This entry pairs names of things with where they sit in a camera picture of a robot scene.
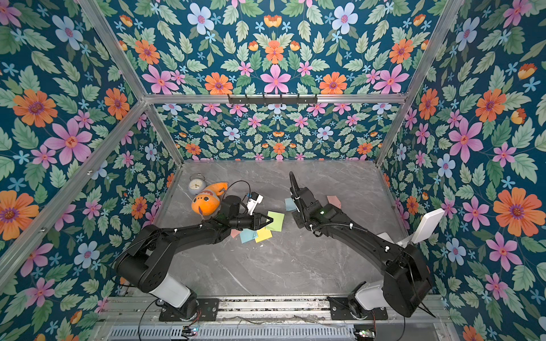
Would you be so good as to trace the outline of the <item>torn blue sheet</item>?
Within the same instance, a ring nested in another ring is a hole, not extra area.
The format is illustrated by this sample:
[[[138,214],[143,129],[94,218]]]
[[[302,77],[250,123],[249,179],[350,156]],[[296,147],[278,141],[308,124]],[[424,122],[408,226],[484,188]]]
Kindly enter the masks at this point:
[[[286,198],[284,202],[287,212],[294,212],[297,210],[297,206],[295,205],[294,200],[292,200],[291,198]]]

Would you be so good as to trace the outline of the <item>green memo pad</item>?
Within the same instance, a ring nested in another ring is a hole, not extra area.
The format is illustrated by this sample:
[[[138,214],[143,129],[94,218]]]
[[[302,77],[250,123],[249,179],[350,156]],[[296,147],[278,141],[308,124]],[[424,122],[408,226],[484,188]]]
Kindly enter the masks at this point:
[[[269,211],[267,216],[272,218],[272,222],[266,226],[266,228],[273,232],[281,232],[284,223],[285,215],[283,213],[277,213]]]

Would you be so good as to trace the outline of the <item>blue memo pad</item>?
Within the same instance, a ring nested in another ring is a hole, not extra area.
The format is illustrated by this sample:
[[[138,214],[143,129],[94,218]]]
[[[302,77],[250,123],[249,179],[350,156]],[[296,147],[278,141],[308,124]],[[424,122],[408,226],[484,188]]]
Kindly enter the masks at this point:
[[[244,229],[243,231],[241,231],[239,236],[241,243],[244,244],[254,240],[257,237],[257,231]]]

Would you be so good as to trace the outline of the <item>torn pink sheet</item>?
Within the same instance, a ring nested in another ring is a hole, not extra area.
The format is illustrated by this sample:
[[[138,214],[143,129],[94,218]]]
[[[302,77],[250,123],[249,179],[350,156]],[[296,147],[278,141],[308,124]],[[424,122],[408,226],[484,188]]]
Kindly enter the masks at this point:
[[[337,207],[338,209],[342,208],[341,201],[337,196],[327,196],[328,203]]]

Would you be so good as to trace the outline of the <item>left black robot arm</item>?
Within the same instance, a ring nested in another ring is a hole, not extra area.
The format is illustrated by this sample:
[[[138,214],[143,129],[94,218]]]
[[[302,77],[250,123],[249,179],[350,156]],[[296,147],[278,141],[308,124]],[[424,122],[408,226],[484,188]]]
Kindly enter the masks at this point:
[[[241,213],[242,200],[228,196],[217,213],[198,224],[186,227],[142,228],[133,242],[115,261],[117,275],[125,278],[141,292],[164,303],[182,321],[198,313],[197,295],[169,274],[171,263],[182,251],[203,245],[218,244],[230,237],[232,230],[257,231],[274,222],[262,213]]]

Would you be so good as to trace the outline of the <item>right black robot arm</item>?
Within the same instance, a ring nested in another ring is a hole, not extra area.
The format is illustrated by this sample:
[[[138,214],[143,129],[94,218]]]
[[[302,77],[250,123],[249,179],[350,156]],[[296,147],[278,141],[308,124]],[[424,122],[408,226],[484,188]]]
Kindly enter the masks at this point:
[[[307,187],[299,187],[289,173],[293,212],[299,228],[315,237],[331,237],[364,257],[381,274],[382,280],[363,282],[348,295],[351,315],[361,319],[377,308],[392,308],[409,318],[421,306],[433,287],[425,257],[418,248],[402,247],[360,226],[338,207],[322,205]]]

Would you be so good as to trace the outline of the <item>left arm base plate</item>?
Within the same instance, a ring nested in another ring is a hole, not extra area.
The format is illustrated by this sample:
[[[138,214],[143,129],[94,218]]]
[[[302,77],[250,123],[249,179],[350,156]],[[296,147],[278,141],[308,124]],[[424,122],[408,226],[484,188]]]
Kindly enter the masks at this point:
[[[189,298],[180,308],[162,304],[160,322],[215,321],[219,312],[218,298]]]

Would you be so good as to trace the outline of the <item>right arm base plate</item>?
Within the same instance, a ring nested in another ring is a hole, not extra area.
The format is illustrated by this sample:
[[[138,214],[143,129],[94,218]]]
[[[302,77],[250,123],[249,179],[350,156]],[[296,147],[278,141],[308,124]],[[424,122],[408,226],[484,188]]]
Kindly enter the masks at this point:
[[[388,314],[385,309],[374,308],[366,310],[354,298],[326,297],[330,305],[330,314],[333,321],[386,321]]]

